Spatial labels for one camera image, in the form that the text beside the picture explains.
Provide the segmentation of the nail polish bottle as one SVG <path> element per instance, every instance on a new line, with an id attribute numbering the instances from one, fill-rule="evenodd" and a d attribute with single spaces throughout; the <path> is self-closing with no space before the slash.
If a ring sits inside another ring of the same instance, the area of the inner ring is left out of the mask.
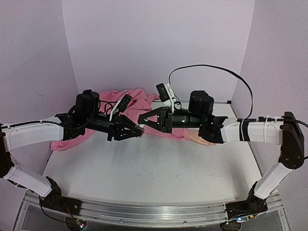
<path id="1" fill-rule="evenodd" d="M 144 134 L 144 128 L 138 128 L 137 137 L 141 137 Z"/>

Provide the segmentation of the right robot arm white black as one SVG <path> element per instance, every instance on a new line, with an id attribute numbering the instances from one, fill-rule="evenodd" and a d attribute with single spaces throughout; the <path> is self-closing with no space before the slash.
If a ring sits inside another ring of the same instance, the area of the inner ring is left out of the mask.
<path id="1" fill-rule="evenodd" d="M 156 108 L 138 118 L 140 125 L 147 125 L 163 133 L 175 128 L 198 128 L 198 136 L 211 143 L 263 142 L 281 147 L 274 165 L 254 183 L 245 200 L 227 203 L 227 220 L 240 223 L 244 218 L 266 212 L 266 199 L 281 181 L 305 161 L 304 135 L 291 112 L 282 117 L 234 118 L 214 116 L 214 99 L 205 91 L 195 90 L 190 95 L 187 110 L 175 110 L 172 105 Z"/>

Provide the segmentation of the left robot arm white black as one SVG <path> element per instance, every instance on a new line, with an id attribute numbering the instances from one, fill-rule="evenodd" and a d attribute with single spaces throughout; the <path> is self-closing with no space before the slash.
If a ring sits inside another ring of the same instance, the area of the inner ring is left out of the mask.
<path id="1" fill-rule="evenodd" d="M 1 125 L 0 177 L 37 193 L 41 201 L 54 210 L 61 210 L 65 200 L 56 181 L 26 169 L 11 155 L 11 151 L 47 141 L 72 140 L 85 135 L 86 129 L 106 133 L 108 141 L 141 137 L 143 129 L 122 114 L 131 100 L 132 97 L 126 94 L 116 102 L 110 115 L 105 115 L 99 111 L 99 94 L 85 90 L 77 96 L 75 105 L 67 113 L 43 120 Z"/>

